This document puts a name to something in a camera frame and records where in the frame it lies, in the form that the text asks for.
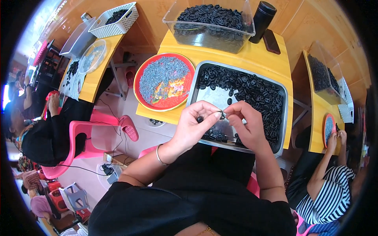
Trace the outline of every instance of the metal tray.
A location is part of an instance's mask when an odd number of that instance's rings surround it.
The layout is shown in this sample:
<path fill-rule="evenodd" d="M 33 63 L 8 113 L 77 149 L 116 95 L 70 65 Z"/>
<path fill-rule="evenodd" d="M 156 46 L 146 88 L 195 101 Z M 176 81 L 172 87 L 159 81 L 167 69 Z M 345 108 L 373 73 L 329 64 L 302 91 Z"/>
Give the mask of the metal tray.
<path fill-rule="evenodd" d="M 235 67 L 235 66 L 226 65 L 226 64 L 223 64 L 223 63 L 219 63 L 219 62 L 206 60 L 206 61 L 200 62 L 197 65 L 197 68 L 196 68 L 195 74 L 194 74 L 194 78 L 193 78 L 193 82 L 192 82 L 192 86 L 191 86 L 191 89 L 190 89 L 190 93 L 189 93 L 189 96 L 188 96 L 188 100 L 186 102 L 186 106 L 189 106 L 190 104 L 195 103 L 195 102 L 200 101 L 200 100 L 205 100 L 205 101 L 207 101 L 211 104 L 214 104 L 216 107 L 218 107 L 221 110 L 224 110 L 225 108 L 228 107 L 227 99 L 230 98 L 229 95 L 228 95 L 229 91 L 225 91 L 224 89 L 219 88 L 219 87 L 217 87 L 214 91 L 211 90 L 209 87 L 206 87 L 206 89 L 198 89 L 197 86 L 196 86 L 198 74 L 202 71 L 202 69 L 209 67 L 209 66 L 213 66 L 213 65 L 223 66 L 223 67 L 226 67 L 226 68 L 229 68 L 229 69 L 232 69 L 232 70 L 244 72 L 244 73 L 251 74 L 251 75 L 255 74 L 256 76 L 262 78 L 263 80 L 272 82 L 272 83 L 274 83 L 274 84 L 276 84 L 276 85 L 278 85 L 282 88 L 282 90 L 284 91 L 283 100 L 285 101 L 285 103 L 283 105 L 283 111 L 281 113 L 281 121 L 282 122 L 281 122 L 281 125 L 280 125 L 281 126 L 280 127 L 280 133 L 279 133 L 279 136 L 278 136 L 279 140 L 276 144 L 277 148 L 275 148 L 275 149 L 277 149 L 277 151 L 274 152 L 274 156 L 278 156 L 284 148 L 284 139 L 285 139 L 285 133 L 286 133 L 286 124 L 287 124 L 288 93 L 287 93 L 285 86 L 283 84 L 277 82 L 277 81 L 270 79 L 270 78 L 256 74 L 256 73 L 251 72 L 251 71 L 247 71 L 245 69 L 241 69 L 241 68 L 238 68 L 238 67 Z M 231 98 L 232 98 L 232 103 L 237 102 L 237 100 L 234 96 L 232 96 Z M 219 120 L 215 124 L 215 129 L 216 130 L 222 130 L 222 132 L 225 133 L 228 136 L 227 143 L 222 143 L 222 142 L 218 142 L 218 141 L 215 141 L 215 140 L 204 140 L 204 139 L 201 139 L 200 143 L 204 143 L 204 144 L 208 144 L 208 145 L 212 145 L 212 146 L 216 146 L 216 147 L 220 147 L 220 148 L 227 148 L 227 149 L 232 149 L 232 150 L 236 150 L 236 151 L 242 151 L 242 152 L 245 152 L 245 153 L 253 153 L 250 149 L 245 148 L 245 147 L 241 147 L 241 146 L 239 146 L 235 143 L 236 138 L 235 138 L 234 134 L 236 133 L 236 131 L 235 131 L 235 128 L 233 126 L 229 126 L 227 119 Z"/>

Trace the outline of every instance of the gold bracelet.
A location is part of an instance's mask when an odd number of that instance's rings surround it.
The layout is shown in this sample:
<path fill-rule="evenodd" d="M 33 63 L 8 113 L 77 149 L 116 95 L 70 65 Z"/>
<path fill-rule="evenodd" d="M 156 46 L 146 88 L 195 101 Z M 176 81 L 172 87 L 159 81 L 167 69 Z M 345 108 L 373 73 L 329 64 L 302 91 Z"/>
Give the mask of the gold bracelet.
<path fill-rule="evenodd" d="M 160 157 L 159 157 L 159 154 L 158 154 L 158 150 L 159 150 L 159 147 L 160 147 L 161 145 L 163 145 L 163 144 L 161 143 L 161 144 L 159 144 L 159 145 L 156 147 L 156 156 L 157 156 L 158 160 L 160 161 L 160 163 L 162 163 L 163 165 L 169 165 L 169 164 L 164 163 L 164 162 L 162 162 L 162 161 L 160 160 Z"/>

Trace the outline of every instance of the black thermos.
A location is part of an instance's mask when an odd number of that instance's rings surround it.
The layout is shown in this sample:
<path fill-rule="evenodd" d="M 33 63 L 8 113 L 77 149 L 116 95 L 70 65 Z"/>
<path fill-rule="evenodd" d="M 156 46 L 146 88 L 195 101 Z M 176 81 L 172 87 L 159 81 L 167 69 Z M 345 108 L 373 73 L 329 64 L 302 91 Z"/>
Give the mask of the black thermos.
<path fill-rule="evenodd" d="M 272 4 L 260 1 L 255 16 L 253 17 L 256 35 L 250 37 L 249 41 L 251 43 L 259 43 L 276 12 L 277 9 Z"/>

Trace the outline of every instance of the white plastic basket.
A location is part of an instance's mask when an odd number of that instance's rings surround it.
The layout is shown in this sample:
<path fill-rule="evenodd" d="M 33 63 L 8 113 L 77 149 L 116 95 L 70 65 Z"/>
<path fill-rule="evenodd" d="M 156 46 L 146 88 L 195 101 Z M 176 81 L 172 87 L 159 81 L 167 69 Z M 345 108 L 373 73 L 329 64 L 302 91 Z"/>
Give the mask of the white plastic basket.
<path fill-rule="evenodd" d="M 352 96 L 350 95 L 347 82 L 345 82 L 344 78 L 342 79 L 342 83 L 344 84 L 343 87 L 344 87 L 345 101 L 347 101 L 348 104 L 338 105 L 340 115 L 344 123 L 354 123 L 354 105 L 353 105 Z"/>
<path fill-rule="evenodd" d="M 98 20 L 89 28 L 88 32 L 99 39 L 118 34 L 126 34 L 139 16 L 135 4 L 136 2 L 132 2 L 107 10 L 101 14 Z M 112 17 L 113 12 L 124 9 L 128 9 L 128 11 L 117 22 L 105 25 L 106 21 Z"/>

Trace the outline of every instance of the cardboard box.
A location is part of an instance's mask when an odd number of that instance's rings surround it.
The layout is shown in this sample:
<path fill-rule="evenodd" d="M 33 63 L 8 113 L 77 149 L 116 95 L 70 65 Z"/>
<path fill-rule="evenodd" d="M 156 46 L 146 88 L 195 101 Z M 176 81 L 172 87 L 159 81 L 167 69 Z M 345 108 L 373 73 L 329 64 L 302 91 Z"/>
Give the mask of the cardboard box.
<path fill-rule="evenodd" d="M 134 158 L 129 157 L 120 151 L 104 152 L 104 161 L 112 162 L 112 157 L 113 157 L 113 164 L 122 165 L 121 168 L 125 168 L 126 166 L 130 165 L 130 163 L 135 161 Z"/>

